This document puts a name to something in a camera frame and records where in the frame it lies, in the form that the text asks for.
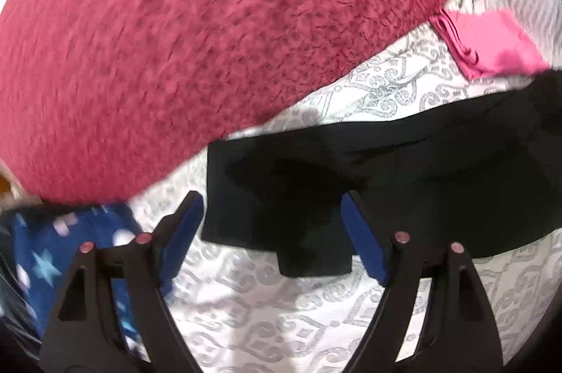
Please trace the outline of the black pants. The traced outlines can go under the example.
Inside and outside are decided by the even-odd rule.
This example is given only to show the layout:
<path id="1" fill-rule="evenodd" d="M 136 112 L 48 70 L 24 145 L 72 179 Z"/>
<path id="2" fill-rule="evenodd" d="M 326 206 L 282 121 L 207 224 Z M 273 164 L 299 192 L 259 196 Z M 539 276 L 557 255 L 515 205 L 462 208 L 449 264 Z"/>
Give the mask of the black pants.
<path id="1" fill-rule="evenodd" d="M 561 226 L 561 75 L 399 120 L 345 122 L 208 148 L 203 240 L 273 252 L 287 277 L 347 274 L 355 191 L 375 228 L 475 258 Z"/>

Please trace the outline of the blue star patterned cloth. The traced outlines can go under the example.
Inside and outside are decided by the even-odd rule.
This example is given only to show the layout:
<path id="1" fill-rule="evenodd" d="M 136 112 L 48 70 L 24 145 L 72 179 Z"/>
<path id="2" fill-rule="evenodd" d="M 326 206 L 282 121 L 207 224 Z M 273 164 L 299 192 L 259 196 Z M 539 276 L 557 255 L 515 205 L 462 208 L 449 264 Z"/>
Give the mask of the blue star patterned cloth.
<path id="1" fill-rule="evenodd" d="M 57 292 L 84 242 L 124 246 L 141 232 L 130 206 L 27 205 L 1 214 L 1 322 L 39 359 Z"/>

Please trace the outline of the red textured blanket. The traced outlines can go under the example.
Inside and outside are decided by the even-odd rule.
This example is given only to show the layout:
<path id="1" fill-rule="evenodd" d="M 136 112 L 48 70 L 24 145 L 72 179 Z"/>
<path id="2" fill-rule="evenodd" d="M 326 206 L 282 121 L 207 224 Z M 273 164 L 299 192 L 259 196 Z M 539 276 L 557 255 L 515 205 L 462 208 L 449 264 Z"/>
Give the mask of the red textured blanket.
<path id="1" fill-rule="evenodd" d="M 7 0 L 1 161 L 49 201 L 126 200 L 446 1 Z"/>

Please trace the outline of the folded pink garment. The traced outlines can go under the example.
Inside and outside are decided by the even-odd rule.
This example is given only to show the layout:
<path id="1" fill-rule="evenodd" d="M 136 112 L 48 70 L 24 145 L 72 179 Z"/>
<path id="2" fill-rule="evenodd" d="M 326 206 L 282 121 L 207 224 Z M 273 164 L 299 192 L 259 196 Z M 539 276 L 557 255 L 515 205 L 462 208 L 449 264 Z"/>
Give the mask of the folded pink garment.
<path id="1" fill-rule="evenodd" d="M 533 76 L 550 68 L 509 9 L 480 14 L 441 9 L 430 23 L 469 81 Z"/>

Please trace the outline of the wooden bed frame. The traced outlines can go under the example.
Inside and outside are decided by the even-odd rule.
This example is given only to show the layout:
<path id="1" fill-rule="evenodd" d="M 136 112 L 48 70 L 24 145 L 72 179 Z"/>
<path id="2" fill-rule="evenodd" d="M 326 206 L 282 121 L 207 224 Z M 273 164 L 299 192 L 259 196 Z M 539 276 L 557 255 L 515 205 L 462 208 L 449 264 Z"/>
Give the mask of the wooden bed frame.
<path id="1" fill-rule="evenodd" d="M 4 163 L 0 165 L 0 203 L 6 208 L 22 198 L 22 189 Z"/>

